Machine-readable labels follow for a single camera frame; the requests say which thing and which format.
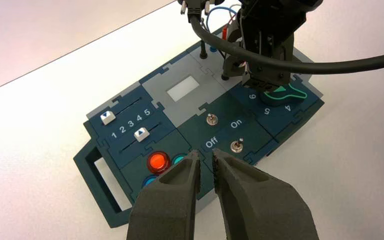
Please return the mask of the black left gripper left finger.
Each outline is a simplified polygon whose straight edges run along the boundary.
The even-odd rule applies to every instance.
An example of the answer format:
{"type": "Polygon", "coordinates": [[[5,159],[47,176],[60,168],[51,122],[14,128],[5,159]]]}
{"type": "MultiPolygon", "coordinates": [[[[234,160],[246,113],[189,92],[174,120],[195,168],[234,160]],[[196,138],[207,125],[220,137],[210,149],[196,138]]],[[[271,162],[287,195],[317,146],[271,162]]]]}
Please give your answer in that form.
{"type": "Polygon", "coordinates": [[[192,240],[201,161],[192,150],[139,193],[132,207],[128,240],[192,240]]]}

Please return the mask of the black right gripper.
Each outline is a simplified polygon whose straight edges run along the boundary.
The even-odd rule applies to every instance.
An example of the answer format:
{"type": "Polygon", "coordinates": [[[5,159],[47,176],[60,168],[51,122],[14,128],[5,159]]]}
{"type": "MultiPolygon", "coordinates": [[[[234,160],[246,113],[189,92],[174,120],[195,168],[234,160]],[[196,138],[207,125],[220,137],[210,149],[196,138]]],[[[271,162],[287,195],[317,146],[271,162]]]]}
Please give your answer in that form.
{"type": "MultiPolygon", "coordinates": [[[[241,20],[248,29],[259,30],[254,40],[245,41],[245,49],[274,60],[293,59],[294,35],[307,20],[307,13],[322,4],[321,0],[242,0],[241,20]],[[274,36],[286,38],[277,40],[274,36]]],[[[242,48],[241,31],[225,26],[222,39],[242,48]]],[[[245,62],[224,50],[222,80],[242,76],[241,84],[258,92],[273,92],[289,84],[290,70],[279,70],[259,63],[245,62]]]]}

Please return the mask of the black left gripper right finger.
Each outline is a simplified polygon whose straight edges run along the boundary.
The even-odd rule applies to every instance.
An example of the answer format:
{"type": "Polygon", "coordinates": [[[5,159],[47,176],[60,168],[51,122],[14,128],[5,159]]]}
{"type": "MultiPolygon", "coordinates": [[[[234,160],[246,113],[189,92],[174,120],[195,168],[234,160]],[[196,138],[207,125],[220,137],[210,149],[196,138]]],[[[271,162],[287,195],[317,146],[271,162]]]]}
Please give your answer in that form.
{"type": "Polygon", "coordinates": [[[228,240],[317,240],[310,208],[296,189],[218,148],[214,190],[228,240]]]}

